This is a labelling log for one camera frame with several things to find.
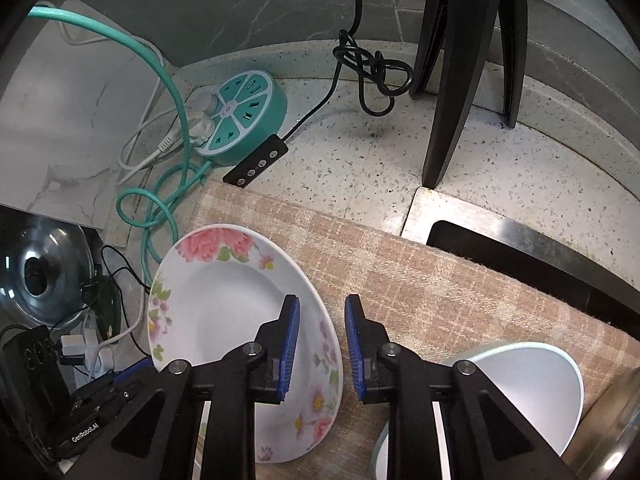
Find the stool leg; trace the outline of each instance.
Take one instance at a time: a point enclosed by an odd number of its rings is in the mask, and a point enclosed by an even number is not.
[[[418,52],[415,56],[414,82],[409,95],[421,94],[438,60],[447,27],[447,0],[426,0]]]
[[[500,0],[447,0],[442,78],[422,185],[435,188],[465,126],[494,30]]]
[[[504,118],[513,128],[518,119],[527,62],[527,0],[500,0],[498,8],[504,59]]]

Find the stainless steel pot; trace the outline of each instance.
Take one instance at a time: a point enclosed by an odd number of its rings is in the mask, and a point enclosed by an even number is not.
[[[578,480],[636,479],[639,434],[640,368],[618,377],[602,394],[562,459]]]
[[[16,323],[66,330],[84,306],[81,285],[94,261],[79,226],[7,208],[0,210],[0,308]]]

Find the teal cable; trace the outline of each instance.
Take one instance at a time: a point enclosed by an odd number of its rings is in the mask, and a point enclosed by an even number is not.
[[[181,197],[183,197],[193,184],[197,181],[200,181],[201,184],[204,182],[204,174],[213,166],[213,164],[207,161],[202,165],[202,167],[198,168],[195,164],[190,162],[191,143],[189,138],[187,114],[184,111],[182,97],[180,96],[180,92],[176,88],[174,82],[171,80],[171,77],[167,72],[165,72],[162,65],[160,65],[156,55],[149,49],[127,34],[109,27],[109,25],[92,20],[82,14],[69,12],[68,10],[51,9],[50,7],[33,7],[28,15],[31,18],[42,18],[44,20],[54,20],[57,22],[68,23],[69,25],[75,25],[76,27],[81,27],[85,30],[90,30],[91,32],[100,34],[105,38],[109,38],[110,40],[127,47],[129,50],[138,54],[138,56],[140,56],[153,69],[153,71],[158,74],[160,81],[164,83],[167,91],[174,100],[175,108],[178,111],[178,119],[180,120],[180,132],[182,134],[182,145],[184,150],[182,164],[169,168],[169,170],[160,177],[152,191],[141,187],[129,188],[121,192],[116,199],[116,211],[120,218],[133,227],[144,229],[142,245],[140,247],[140,259],[145,281],[149,284],[152,281],[152,277],[148,268],[147,254],[151,254],[156,262],[160,262],[162,260],[151,243],[150,229],[158,227],[164,220],[167,220],[169,228],[171,229],[172,243],[175,244],[178,241],[178,227],[175,222],[173,211],[178,205]],[[160,199],[158,197],[158,192],[160,191],[162,184],[165,183],[169,176],[177,173],[177,171],[181,171],[178,189],[166,199]],[[188,180],[189,171],[193,171],[194,175]],[[122,210],[122,200],[130,195],[143,196],[149,200],[149,204],[146,209],[145,221],[138,222],[127,216]]]

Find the floral plate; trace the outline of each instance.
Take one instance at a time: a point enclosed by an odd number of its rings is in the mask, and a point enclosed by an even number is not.
[[[262,323],[278,317],[285,294],[300,299],[298,344],[284,402],[255,407],[256,462],[286,462],[313,449],[340,405],[338,338],[311,282],[267,238],[217,224],[169,250],[147,305],[149,346],[161,370],[174,359],[194,366],[216,361],[253,340]]]

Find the metal screw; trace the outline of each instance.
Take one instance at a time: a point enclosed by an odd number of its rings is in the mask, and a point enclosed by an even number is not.
[[[176,359],[169,363],[169,371],[174,375],[180,375],[188,368],[189,364],[184,359]]]
[[[476,365],[471,361],[458,361],[458,364],[456,364],[456,368],[463,375],[473,375],[478,369],[476,368]]]
[[[382,345],[382,351],[389,357],[396,357],[401,349],[401,346],[397,343],[384,343]]]
[[[244,345],[242,345],[242,352],[249,356],[258,355],[260,352],[262,352],[262,345],[255,341],[244,343]]]

